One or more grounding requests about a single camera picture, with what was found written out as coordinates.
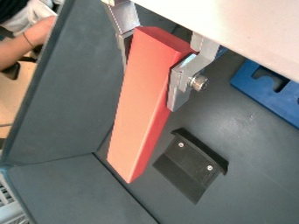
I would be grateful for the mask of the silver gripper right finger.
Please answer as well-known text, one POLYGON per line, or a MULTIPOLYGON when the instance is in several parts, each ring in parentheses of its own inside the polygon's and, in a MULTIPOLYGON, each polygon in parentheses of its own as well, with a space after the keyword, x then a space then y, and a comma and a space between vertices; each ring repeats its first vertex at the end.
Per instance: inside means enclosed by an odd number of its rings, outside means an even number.
POLYGON ((203 69, 215 60, 220 44, 198 33, 190 35, 190 49, 194 53, 185 56, 170 68, 166 108, 173 112, 188 101, 190 91, 200 92, 208 78, 203 69))

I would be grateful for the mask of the person's forearm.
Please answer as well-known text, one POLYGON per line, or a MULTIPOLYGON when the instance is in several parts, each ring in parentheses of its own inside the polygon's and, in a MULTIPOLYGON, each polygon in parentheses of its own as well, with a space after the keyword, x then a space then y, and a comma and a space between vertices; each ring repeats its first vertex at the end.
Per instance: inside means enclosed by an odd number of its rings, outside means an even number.
POLYGON ((17 37, 0 41, 0 72, 38 45, 42 45, 52 31, 56 17, 49 16, 41 19, 17 37))

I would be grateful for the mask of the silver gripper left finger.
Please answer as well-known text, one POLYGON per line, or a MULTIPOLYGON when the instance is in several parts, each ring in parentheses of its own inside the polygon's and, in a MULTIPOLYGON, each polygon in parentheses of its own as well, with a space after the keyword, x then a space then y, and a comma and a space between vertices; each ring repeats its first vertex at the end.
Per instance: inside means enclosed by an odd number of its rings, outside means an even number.
POLYGON ((121 52, 122 66, 126 65, 134 28, 140 25, 136 6, 130 0, 101 0, 116 32, 116 44, 121 52))

